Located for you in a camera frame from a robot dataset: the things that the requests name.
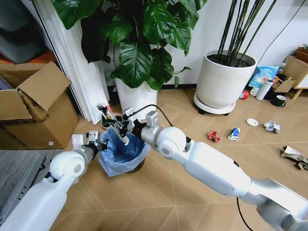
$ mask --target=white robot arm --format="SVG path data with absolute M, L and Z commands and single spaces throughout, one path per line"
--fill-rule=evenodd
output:
M 132 133 L 144 140 L 164 157 L 182 164 L 185 170 L 222 195 L 235 196 L 257 205 L 262 218 L 278 231 L 307 231 L 308 201 L 272 179 L 252 179 L 229 157 L 203 142 L 195 142 L 178 128 L 163 129 L 158 112 L 150 112 L 146 123 L 134 119 L 132 109 L 126 110 L 122 121 L 110 114 L 109 107 L 98 106 L 124 143 Z M 51 162 L 51 176 L 34 185 L 10 214 L 0 231 L 46 231 L 54 223 L 66 201 L 69 187 L 86 171 L 99 149 L 104 149 L 96 134 L 85 138 L 73 135 L 74 149 L 57 155 Z

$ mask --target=plastic bag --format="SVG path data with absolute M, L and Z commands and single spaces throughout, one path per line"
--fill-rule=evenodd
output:
M 278 66 L 257 66 L 249 86 L 261 89 L 266 80 L 274 80 L 278 68 Z
M 147 156 L 150 145 L 128 134 L 127 146 L 120 140 L 116 132 L 110 128 L 101 136 L 101 141 L 108 139 L 106 151 L 101 151 L 98 160 L 109 177 L 117 176 L 133 170 Z

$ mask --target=white bottle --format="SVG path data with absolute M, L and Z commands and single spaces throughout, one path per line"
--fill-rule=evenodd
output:
M 270 79 L 266 80 L 266 82 L 263 84 L 262 88 L 258 92 L 256 99 L 257 100 L 263 100 L 264 96 L 266 95 L 266 93 L 268 93 L 268 91 L 269 91 L 269 89 L 272 85 L 273 85 L 272 80 L 270 80 Z

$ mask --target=litter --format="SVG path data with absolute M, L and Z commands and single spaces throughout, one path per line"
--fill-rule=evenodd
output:
M 297 150 L 290 146 L 284 146 L 280 149 L 280 157 L 296 162 L 295 167 L 298 169 L 308 170 L 308 159 Z
M 249 124 L 250 126 L 256 127 L 259 125 L 259 122 L 255 119 L 252 118 L 248 118 L 247 119 L 247 124 Z
M 240 132 L 241 132 L 240 128 L 238 127 L 233 128 L 231 134 L 228 136 L 228 139 L 232 141 L 239 141 Z
M 280 133 L 281 127 L 279 124 L 277 124 L 275 121 L 270 120 L 269 122 L 266 122 L 264 124 L 265 130 L 266 131 L 274 131 L 277 134 Z
M 217 136 L 217 132 L 216 132 L 216 131 L 211 131 L 211 132 L 208 134 L 207 138 L 208 138 L 209 140 L 214 141 L 214 142 L 219 142 L 219 141 L 221 140 L 221 138 L 219 138 L 219 137 Z

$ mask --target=cardboard box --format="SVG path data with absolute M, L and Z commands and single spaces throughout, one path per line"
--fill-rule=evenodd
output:
M 13 65 L 3 76 L 21 83 L 16 89 L 0 90 L 0 149 L 64 148 L 78 122 L 65 92 L 70 81 L 52 62 L 36 71 L 35 65 Z M 30 69 L 35 73 L 26 78 Z

